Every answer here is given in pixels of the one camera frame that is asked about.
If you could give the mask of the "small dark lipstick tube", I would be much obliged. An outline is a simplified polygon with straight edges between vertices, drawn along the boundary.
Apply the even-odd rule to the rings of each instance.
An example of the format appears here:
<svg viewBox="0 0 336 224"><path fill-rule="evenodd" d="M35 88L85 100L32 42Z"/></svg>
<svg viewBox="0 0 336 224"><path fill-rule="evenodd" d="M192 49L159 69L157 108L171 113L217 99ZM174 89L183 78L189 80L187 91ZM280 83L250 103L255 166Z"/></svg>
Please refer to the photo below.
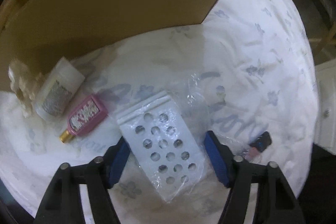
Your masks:
<svg viewBox="0 0 336 224"><path fill-rule="evenodd" d="M257 159L271 144L272 138L270 133L268 131L263 132L249 144L248 150L244 153L244 158L248 161Z"/></svg>

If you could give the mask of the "pink glitter perfume bottle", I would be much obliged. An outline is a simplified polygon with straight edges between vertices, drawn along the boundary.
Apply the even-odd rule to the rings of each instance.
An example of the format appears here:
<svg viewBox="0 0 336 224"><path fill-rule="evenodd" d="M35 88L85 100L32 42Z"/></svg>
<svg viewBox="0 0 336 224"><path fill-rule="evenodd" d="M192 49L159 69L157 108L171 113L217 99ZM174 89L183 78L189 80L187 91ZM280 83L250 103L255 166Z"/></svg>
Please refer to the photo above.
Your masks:
<svg viewBox="0 0 336 224"><path fill-rule="evenodd" d="M68 143L73 138L88 134L108 115L108 110L96 94L89 95L77 105L67 118L67 128L60 134L60 141Z"/></svg>

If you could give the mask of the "white tube glitter label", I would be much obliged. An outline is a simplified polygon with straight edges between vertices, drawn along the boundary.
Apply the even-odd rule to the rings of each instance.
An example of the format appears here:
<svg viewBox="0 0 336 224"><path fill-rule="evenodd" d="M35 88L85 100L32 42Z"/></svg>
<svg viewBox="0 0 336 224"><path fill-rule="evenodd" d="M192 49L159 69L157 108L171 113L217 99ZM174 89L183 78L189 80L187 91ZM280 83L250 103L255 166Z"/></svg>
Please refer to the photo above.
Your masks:
<svg viewBox="0 0 336 224"><path fill-rule="evenodd" d="M62 116L84 80L85 76L62 57L35 98L34 109L38 116L45 121L53 121Z"/></svg>

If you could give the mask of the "white floral bed sheet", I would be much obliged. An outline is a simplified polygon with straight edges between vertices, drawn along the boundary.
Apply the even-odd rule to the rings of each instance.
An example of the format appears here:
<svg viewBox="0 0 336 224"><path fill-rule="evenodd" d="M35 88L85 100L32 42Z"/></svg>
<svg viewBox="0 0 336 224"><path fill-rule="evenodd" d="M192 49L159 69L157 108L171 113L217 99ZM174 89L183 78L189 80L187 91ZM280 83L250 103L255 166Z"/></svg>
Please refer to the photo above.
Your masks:
<svg viewBox="0 0 336 224"><path fill-rule="evenodd" d="M154 31L74 60L84 69L83 91L105 92L117 106L145 99L163 87L198 77L211 129L242 143L269 131L272 142L256 162L277 162L296 196L310 167L318 114L314 62L303 22L292 0L219 0L201 26ZM174 85L169 80L177 77ZM117 135L101 132L70 145L56 140L59 125L23 118L13 94L1 92L1 180L35 216L60 163L86 163L103 154ZM126 223L215 223L228 190L208 169L191 192L164 203L134 156L112 189Z"/></svg>

